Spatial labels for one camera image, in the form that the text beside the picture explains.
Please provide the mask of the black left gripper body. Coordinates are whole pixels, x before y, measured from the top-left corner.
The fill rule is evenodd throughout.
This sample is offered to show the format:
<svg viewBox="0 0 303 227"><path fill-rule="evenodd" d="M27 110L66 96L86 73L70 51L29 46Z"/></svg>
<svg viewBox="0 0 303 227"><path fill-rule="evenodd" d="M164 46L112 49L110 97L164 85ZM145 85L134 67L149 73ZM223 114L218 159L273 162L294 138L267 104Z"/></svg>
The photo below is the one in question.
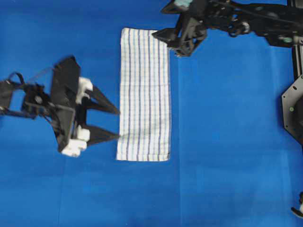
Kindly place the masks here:
<svg viewBox="0 0 303 227"><path fill-rule="evenodd" d="M89 97L86 92L92 90L90 79L80 76L80 66L74 56L68 56L55 64L50 100L54 105L54 117L57 117L53 131L58 151L63 155L78 157L87 148L89 131L74 124L82 99Z"/></svg>

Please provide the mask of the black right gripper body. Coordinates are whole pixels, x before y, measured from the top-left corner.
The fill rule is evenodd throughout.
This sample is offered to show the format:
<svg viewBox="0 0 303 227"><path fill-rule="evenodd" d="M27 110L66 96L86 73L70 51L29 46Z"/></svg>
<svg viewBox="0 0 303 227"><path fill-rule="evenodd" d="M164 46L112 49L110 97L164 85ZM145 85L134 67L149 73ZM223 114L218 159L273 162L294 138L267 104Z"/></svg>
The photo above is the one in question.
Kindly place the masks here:
<svg viewBox="0 0 303 227"><path fill-rule="evenodd" d="M203 23L207 0L175 0L174 7L180 14L175 27L175 54L178 57L189 57L197 46L206 38L206 27Z"/></svg>

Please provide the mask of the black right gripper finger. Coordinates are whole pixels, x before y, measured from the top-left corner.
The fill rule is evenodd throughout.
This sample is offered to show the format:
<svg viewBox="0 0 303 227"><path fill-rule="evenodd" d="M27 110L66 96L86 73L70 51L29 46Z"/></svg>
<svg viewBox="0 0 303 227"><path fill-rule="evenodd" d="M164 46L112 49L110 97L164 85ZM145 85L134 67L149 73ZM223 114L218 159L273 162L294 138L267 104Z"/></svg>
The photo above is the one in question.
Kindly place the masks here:
<svg viewBox="0 0 303 227"><path fill-rule="evenodd" d="M174 0L171 0L165 7L163 7L160 12L162 14L180 14L182 12L181 7L179 7Z"/></svg>
<svg viewBox="0 0 303 227"><path fill-rule="evenodd" d="M176 28L165 28L152 33L152 36L157 40L164 42L168 48L177 49L180 48L179 41L180 30Z"/></svg>

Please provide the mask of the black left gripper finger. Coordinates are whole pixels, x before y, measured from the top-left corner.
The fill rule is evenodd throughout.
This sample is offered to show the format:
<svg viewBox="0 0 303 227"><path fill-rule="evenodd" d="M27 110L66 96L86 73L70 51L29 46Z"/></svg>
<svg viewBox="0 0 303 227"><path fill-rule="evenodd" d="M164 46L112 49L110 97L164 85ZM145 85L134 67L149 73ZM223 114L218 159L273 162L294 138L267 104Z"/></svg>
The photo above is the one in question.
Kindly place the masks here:
<svg viewBox="0 0 303 227"><path fill-rule="evenodd" d="M84 129L87 129L90 132L89 140L87 142L88 146L110 140L116 140L120 137L119 134L92 125L84 125Z"/></svg>
<svg viewBox="0 0 303 227"><path fill-rule="evenodd" d="M118 108L115 107L96 86L93 86L92 90L86 89L85 94L89 95L88 101L86 101L86 107L88 109L116 115L120 114Z"/></svg>

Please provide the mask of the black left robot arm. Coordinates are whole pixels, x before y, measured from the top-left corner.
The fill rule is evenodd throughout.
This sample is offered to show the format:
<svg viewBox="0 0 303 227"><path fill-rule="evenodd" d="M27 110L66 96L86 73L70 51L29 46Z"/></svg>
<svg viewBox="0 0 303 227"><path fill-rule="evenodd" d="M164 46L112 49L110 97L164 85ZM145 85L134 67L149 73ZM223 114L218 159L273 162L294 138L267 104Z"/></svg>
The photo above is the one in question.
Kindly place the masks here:
<svg viewBox="0 0 303 227"><path fill-rule="evenodd" d="M44 118L52 127L57 151L79 157L87 147L116 140L120 136L87 124L87 112L96 110L119 115L114 106L89 78L80 75L81 67L71 55L53 67L50 93L37 83L25 82L19 72L0 82L0 114L19 118Z"/></svg>

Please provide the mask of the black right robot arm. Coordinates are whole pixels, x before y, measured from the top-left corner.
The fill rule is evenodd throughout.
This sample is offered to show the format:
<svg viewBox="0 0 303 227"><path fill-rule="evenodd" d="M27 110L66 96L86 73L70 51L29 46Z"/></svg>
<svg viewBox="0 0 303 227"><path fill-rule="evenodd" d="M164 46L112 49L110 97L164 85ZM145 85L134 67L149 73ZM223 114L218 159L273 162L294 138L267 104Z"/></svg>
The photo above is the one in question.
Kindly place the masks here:
<svg viewBox="0 0 303 227"><path fill-rule="evenodd" d="M271 46L291 48L303 44L303 10L280 4L240 4L232 0L172 0L162 14L178 14L173 28L152 36L178 57L189 57L205 40L208 29L230 37L254 32Z"/></svg>

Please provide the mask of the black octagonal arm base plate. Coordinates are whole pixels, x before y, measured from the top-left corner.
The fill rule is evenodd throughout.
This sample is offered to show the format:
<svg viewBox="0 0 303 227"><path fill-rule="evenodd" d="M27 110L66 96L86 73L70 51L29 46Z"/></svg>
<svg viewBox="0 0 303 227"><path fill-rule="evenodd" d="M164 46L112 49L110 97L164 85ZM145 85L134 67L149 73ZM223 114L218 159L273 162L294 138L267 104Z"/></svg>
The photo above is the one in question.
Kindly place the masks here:
<svg viewBox="0 0 303 227"><path fill-rule="evenodd" d="M281 95L284 129L303 145L303 76Z"/></svg>

